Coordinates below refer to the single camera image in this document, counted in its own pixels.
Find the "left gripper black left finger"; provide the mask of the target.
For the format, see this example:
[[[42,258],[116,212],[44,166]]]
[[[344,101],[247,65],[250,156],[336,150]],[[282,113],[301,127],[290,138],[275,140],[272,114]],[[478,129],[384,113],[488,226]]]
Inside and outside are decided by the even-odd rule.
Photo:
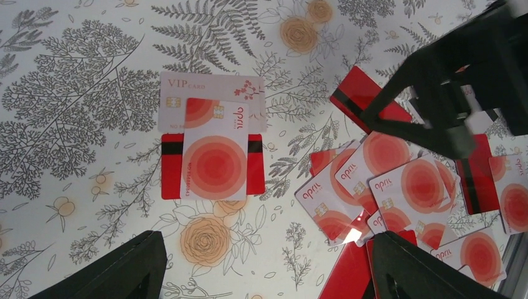
[[[146,230],[32,298],[159,298],[166,264],[162,233]]]

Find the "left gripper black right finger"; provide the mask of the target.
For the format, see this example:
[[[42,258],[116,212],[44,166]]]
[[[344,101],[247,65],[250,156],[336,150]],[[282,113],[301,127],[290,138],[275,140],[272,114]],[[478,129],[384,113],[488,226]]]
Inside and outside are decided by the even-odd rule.
[[[391,232],[371,243],[376,298],[505,298]]]

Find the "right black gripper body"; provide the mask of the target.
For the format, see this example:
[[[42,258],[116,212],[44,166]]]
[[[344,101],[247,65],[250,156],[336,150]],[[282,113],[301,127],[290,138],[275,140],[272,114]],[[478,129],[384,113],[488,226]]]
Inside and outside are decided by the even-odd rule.
[[[509,131],[527,134],[527,1],[495,1],[481,14],[413,54],[436,54],[458,83],[456,118],[444,108],[437,120],[469,116],[462,86],[469,85],[480,109],[497,108]]]

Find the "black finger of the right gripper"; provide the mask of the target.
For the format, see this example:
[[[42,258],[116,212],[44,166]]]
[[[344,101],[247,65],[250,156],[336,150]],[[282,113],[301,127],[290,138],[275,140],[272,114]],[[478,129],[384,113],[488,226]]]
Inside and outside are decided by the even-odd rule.
[[[456,118],[458,83],[451,79],[452,71],[436,54],[412,54],[409,56],[362,112],[366,124],[381,124],[379,114],[390,105],[404,89],[411,87],[420,111],[434,124],[443,122],[432,116],[434,110],[444,108],[446,114]]]
[[[429,127],[377,116],[362,120],[373,131],[407,140],[449,159],[469,158],[477,148],[473,134],[463,120],[434,120]]]

